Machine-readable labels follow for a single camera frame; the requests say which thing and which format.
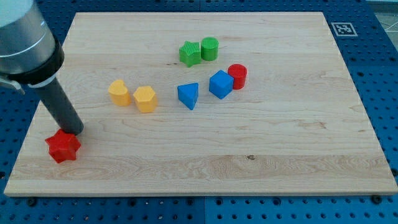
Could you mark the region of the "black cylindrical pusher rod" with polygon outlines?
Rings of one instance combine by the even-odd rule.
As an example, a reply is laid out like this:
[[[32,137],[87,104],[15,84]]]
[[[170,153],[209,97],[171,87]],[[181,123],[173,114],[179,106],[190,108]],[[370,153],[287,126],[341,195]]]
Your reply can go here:
[[[83,131],[84,124],[56,77],[34,85],[33,89],[63,131],[74,135]]]

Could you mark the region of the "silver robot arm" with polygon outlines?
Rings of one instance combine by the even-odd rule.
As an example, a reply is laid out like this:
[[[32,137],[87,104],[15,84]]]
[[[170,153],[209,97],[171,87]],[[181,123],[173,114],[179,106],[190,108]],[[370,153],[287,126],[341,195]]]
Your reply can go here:
[[[24,94],[28,85],[59,127],[78,135],[83,122],[57,80],[64,59],[34,0],[1,0],[1,86]]]

